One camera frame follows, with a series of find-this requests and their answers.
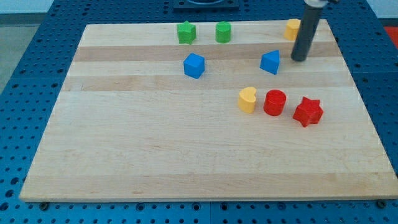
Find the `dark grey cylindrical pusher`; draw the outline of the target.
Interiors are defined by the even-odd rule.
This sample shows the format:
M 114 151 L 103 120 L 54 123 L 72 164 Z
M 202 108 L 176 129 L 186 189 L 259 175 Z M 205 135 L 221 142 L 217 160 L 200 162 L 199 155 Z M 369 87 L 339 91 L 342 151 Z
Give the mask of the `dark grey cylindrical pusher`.
M 328 0 L 304 0 L 304 3 L 303 17 L 291 53 L 291 59 L 296 62 L 307 59 L 323 8 L 328 4 Z

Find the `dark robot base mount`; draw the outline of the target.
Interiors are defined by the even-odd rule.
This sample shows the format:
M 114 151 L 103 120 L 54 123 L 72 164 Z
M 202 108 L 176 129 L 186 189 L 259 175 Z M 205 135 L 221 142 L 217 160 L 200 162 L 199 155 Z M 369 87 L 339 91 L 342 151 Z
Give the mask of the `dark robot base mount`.
M 238 9 L 239 0 L 173 0 L 174 11 Z

